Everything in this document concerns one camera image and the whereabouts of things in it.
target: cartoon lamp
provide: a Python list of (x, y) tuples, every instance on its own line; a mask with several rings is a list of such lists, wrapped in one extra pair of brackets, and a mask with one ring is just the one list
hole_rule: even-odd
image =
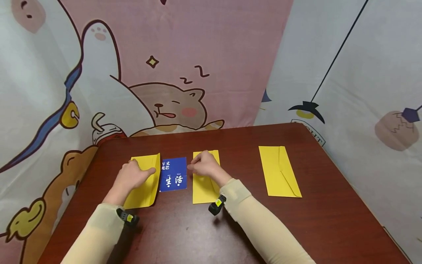
[(291, 107), (289, 110), (297, 110), (296, 114), (301, 118), (312, 119), (315, 116), (325, 124), (324, 118), (317, 110), (317, 106), (318, 104), (316, 103), (303, 101), (303, 104)]
[(408, 149), (419, 140), (419, 131), (414, 123), (420, 121), (418, 111), (421, 108), (388, 112), (375, 125), (376, 136), (391, 149)]

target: blue card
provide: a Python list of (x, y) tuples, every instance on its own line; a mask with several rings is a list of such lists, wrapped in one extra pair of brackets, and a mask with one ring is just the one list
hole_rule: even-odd
[(187, 189), (186, 157), (169, 158), (161, 163), (160, 192)]

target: beige sleeve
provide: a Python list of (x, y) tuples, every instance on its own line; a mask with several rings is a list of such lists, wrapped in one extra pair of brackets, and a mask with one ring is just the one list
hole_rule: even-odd
[(117, 215), (117, 208), (111, 204), (98, 205), (62, 263), (106, 263), (123, 230), (124, 222)]
[(226, 210), (266, 263), (315, 263), (287, 227), (258, 202), (240, 180), (231, 179), (220, 193), (227, 199)]

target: tongue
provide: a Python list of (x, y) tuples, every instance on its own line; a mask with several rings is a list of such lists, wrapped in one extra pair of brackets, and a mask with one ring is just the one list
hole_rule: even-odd
[(168, 117), (168, 118), (175, 118), (176, 115), (173, 113), (161, 113), (163, 116)]

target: yellow envelope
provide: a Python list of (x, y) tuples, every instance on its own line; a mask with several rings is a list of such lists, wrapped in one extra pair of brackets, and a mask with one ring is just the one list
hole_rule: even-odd
[(302, 197), (286, 148), (259, 146), (268, 196)]
[[(195, 158), (199, 153), (201, 152), (194, 152), (193, 157)], [(218, 150), (212, 150), (210, 153), (220, 164)], [(200, 176), (194, 173), (192, 189), (193, 204), (213, 203), (220, 196), (220, 187), (208, 176)]]
[(149, 207), (154, 203), (155, 196), (157, 196), (161, 169), (160, 154), (158, 153), (156, 155), (132, 157), (130, 159), (137, 160), (139, 168), (142, 170), (155, 167), (157, 171), (154, 173), (154, 175), (151, 175), (143, 185), (130, 192), (129, 196), (124, 202), (123, 207), (125, 209)]

